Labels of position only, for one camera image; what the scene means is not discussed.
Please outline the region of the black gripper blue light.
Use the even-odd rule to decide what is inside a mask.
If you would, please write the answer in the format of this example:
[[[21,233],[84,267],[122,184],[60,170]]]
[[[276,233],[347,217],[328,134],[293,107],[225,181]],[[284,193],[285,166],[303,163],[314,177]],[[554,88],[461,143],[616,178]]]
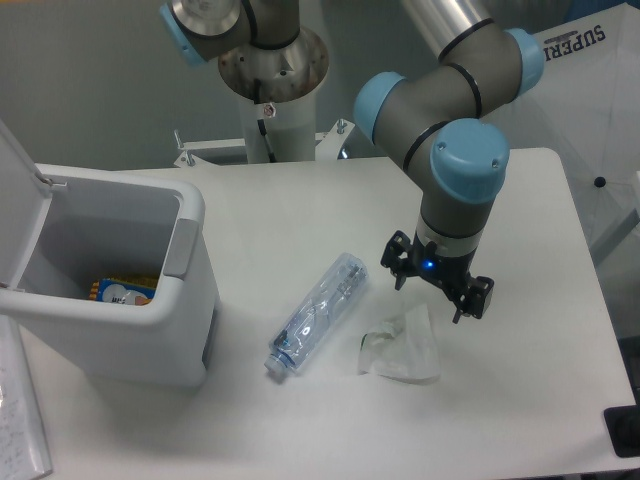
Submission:
[[[387,242],[381,265],[395,278],[394,288],[400,290],[407,278],[420,277],[441,289],[453,299],[456,312],[452,321],[458,323],[463,316],[480,319],[490,305],[494,280],[490,277],[472,277],[469,268],[475,251],[456,257],[441,256],[435,245],[423,245],[417,237],[413,245],[410,238],[397,230]]]

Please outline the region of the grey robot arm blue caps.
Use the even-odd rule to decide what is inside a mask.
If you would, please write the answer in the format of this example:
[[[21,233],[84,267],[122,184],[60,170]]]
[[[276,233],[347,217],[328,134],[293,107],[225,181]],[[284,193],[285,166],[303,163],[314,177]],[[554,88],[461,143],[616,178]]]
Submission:
[[[397,286],[420,277],[444,292],[458,316],[479,318],[494,283],[470,266],[510,151],[482,117],[537,84],[544,53],[526,31],[499,28],[478,1],[408,1],[405,9],[438,67],[415,81],[377,74],[353,110],[362,133],[422,191],[414,235],[395,233],[381,263]],[[244,109],[250,162],[314,158],[314,94],[329,55],[301,25],[297,2],[168,1],[160,15],[188,63],[217,62]]]

